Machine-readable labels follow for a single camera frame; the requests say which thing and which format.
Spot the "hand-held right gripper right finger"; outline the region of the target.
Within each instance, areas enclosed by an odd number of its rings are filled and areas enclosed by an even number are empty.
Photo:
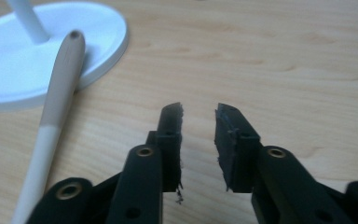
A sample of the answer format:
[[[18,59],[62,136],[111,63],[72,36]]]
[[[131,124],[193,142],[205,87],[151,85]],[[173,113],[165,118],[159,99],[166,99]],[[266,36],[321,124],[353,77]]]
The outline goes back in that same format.
[[[227,188],[252,195],[260,224],[352,224],[290,151],[261,144],[239,109],[220,104],[215,118],[214,142]]]

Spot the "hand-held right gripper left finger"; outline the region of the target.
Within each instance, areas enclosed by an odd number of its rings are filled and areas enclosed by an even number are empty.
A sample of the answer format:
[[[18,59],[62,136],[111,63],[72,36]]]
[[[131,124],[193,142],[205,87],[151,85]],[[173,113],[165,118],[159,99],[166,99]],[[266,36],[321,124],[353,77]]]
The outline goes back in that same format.
[[[161,224],[163,194],[181,186],[183,108],[161,109],[158,127],[129,151],[105,224]]]

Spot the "beige and white spoon handle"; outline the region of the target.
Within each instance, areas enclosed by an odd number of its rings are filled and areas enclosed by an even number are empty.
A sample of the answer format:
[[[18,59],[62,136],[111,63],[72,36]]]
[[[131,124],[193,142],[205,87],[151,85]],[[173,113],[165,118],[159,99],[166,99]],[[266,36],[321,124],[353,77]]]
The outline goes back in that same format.
[[[85,37],[74,30],[62,41],[52,69],[33,155],[10,224],[25,224],[43,196],[84,57]]]

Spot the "white round lamp base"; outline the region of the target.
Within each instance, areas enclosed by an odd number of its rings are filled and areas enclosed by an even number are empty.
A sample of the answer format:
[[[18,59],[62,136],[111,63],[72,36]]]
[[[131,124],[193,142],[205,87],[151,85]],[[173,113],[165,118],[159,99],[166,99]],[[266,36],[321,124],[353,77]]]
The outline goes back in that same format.
[[[128,25],[116,9],[92,2],[60,2],[34,7],[48,35],[35,43],[15,13],[0,17],[0,111],[44,103],[59,47],[73,30],[82,32],[86,56],[77,89],[106,74],[124,54]]]

